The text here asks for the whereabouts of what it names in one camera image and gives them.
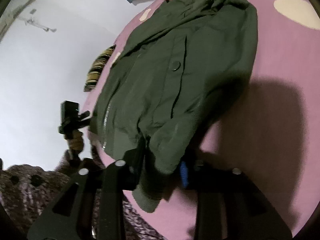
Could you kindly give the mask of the person's left hand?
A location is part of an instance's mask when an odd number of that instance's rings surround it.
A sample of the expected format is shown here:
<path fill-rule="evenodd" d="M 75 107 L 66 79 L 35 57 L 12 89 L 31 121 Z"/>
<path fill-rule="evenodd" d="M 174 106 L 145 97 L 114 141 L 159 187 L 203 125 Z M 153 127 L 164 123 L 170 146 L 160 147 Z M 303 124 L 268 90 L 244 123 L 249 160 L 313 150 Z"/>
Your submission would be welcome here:
<path fill-rule="evenodd" d="M 72 139 L 68 139 L 66 136 L 64 136 L 64 139 L 67 141 L 70 154 L 80 154 L 84 150 L 83 133 L 81 131 L 74 131 Z"/>

